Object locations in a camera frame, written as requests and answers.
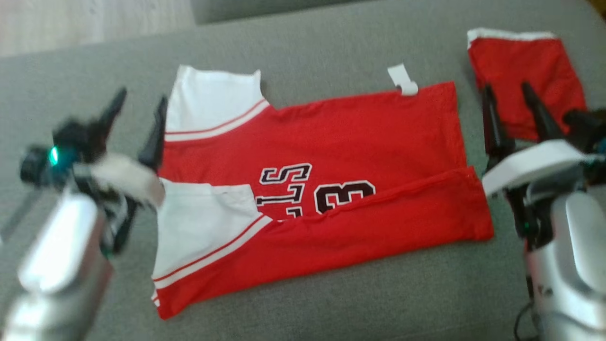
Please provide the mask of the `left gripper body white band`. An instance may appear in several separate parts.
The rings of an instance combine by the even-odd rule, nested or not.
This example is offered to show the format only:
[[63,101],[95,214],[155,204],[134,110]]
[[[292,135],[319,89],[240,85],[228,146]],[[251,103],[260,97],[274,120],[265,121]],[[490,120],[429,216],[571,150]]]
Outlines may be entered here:
[[154,169],[107,151],[113,120],[69,119],[54,131],[54,185],[65,194],[93,199],[108,218],[100,246],[119,254],[130,236],[138,207],[157,208],[164,187]]

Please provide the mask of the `grey sofa seat cushion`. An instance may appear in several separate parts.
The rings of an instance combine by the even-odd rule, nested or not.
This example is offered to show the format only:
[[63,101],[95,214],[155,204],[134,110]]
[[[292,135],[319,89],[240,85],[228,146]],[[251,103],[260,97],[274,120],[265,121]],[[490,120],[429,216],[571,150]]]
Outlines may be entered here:
[[197,25],[367,0],[190,0]]

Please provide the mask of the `red white basketball jersey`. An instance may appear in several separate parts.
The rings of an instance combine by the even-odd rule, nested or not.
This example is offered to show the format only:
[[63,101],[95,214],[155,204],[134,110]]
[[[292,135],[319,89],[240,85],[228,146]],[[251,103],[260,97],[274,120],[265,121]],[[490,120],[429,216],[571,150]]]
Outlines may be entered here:
[[260,71],[180,65],[159,177],[151,299],[163,320],[252,287],[494,236],[452,82],[276,108]]

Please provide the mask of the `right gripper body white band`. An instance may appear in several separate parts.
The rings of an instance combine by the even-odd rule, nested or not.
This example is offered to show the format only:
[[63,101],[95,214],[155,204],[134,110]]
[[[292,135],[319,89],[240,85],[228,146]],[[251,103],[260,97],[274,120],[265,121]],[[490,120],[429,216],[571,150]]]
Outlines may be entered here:
[[514,143],[502,145],[488,153],[483,192],[486,197],[504,194],[517,235],[535,247],[550,235],[545,206],[554,197],[575,190],[580,177],[577,170],[589,160],[589,154],[563,139],[520,150]]

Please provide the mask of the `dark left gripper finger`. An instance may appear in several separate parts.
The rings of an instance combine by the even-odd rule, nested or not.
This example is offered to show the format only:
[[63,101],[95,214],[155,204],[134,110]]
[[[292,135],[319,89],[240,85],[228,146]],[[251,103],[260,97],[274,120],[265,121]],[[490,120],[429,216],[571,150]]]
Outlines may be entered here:
[[162,164],[167,108],[168,99],[162,97],[154,112],[154,123],[150,129],[149,136],[143,144],[143,148],[138,152],[138,162],[154,173],[158,173]]
[[104,108],[100,117],[92,123],[92,142],[93,145],[105,145],[109,137],[115,119],[123,110],[123,105],[127,97],[127,89],[121,87],[114,95],[108,106]]

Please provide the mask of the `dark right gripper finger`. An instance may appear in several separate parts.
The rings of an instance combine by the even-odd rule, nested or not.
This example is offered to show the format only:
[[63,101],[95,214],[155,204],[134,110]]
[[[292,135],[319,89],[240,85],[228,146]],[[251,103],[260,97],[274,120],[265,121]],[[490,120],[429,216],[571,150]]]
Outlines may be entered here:
[[528,82],[523,82],[521,89],[526,106],[533,115],[538,142],[564,139],[565,134],[563,130],[556,123],[547,106],[539,99],[532,85]]
[[481,97],[483,140],[488,157],[487,166],[494,167],[515,152],[516,144],[515,140],[509,137],[500,119],[496,95],[490,85],[483,87]]

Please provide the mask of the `yellow and grey sofa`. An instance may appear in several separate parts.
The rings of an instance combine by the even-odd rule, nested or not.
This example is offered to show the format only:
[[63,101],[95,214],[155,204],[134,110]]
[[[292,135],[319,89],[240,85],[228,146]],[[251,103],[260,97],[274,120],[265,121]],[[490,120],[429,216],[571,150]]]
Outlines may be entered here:
[[[320,7],[0,59],[0,226],[28,192],[18,168],[69,115],[128,97],[110,150],[135,156],[180,64],[262,72],[275,106],[392,88],[403,63],[419,85],[454,81],[467,160],[485,168],[481,100],[467,31],[559,35],[591,108],[606,106],[606,22],[585,0],[380,0]],[[513,341],[528,301],[508,203],[491,199],[495,236],[257,287],[161,320],[152,304],[155,216],[138,213],[87,341]]]

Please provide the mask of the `red shorts white stripe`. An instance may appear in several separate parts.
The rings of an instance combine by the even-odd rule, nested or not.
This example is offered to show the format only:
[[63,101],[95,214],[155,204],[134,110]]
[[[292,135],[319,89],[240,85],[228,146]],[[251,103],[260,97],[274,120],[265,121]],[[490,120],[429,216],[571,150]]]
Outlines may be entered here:
[[509,136],[537,140],[532,112],[522,84],[528,82],[560,128],[570,110],[587,108],[580,79],[563,41],[552,32],[509,32],[474,28],[467,32],[467,52],[479,89],[491,86]]

